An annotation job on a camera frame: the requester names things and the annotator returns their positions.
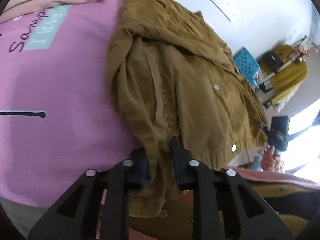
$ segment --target light blue rectangle print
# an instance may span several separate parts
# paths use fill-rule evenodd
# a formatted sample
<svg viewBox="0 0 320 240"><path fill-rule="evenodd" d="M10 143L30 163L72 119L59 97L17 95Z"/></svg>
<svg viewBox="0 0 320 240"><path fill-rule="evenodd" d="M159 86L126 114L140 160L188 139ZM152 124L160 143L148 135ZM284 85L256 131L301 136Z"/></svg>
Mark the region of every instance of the light blue rectangle print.
<svg viewBox="0 0 320 240"><path fill-rule="evenodd" d="M58 5L50 9L46 15L47 17L43 18L41 23L36 27L23 50L50 48L51 43L71 6L72 5L70 4Z"/></svg>

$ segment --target snap button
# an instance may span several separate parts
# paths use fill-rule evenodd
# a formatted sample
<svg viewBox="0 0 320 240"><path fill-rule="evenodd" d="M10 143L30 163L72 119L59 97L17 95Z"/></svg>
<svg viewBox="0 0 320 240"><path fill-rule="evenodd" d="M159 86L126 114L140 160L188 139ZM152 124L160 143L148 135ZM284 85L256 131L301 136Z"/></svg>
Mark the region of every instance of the snap button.
<svg viewBox="0 0 320 240"><path fill-rule="evenodd" d="M167 215L168 215L168 212L167 212L167 210L164 210L164 209L161 210L159 213L160 218L165 218Z"/></svg>

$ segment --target black line print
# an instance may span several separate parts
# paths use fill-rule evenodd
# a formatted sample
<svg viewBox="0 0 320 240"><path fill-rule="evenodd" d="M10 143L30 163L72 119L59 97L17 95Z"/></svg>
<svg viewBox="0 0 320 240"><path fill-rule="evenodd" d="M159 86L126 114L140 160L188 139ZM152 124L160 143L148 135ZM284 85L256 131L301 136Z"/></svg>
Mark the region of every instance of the black line print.
<svg viewBox="0 0 320 240"><path fill-rule="evenodd" d="M45 112L17 112L17 111L1 111L0 115L23 115L23 116L38 116L45 118Z"/></svg>

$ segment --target brown jacket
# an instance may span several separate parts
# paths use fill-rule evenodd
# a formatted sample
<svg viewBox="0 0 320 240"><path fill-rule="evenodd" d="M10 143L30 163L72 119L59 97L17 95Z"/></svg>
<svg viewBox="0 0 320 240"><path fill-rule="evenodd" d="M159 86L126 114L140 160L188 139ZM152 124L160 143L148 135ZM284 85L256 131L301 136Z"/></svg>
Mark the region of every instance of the brown jacket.
<svg viewBox="0 0 320 240"><path fill-rule="evenodd" d="M116 110L146 149L150 185L130 215L155 217L175 186L168 141L221 169L238 151L264 146L263 108L226 43L173 0L126 0L110 44L107 81Z"/></svg>

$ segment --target blue plastic basket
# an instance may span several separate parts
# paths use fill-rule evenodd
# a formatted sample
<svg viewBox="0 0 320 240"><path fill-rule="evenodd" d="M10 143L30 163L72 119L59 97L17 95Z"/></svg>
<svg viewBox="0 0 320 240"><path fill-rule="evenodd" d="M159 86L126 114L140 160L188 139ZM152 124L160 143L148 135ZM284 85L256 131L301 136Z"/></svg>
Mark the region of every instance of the blue plastic basket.
<svg viewBox="0 0 320 240"><path fill-rule="evenodd" d="M245 75L250 86L259 87L254 77L260 66L246 48L243 48L233 59L241 74Z"/></svg>

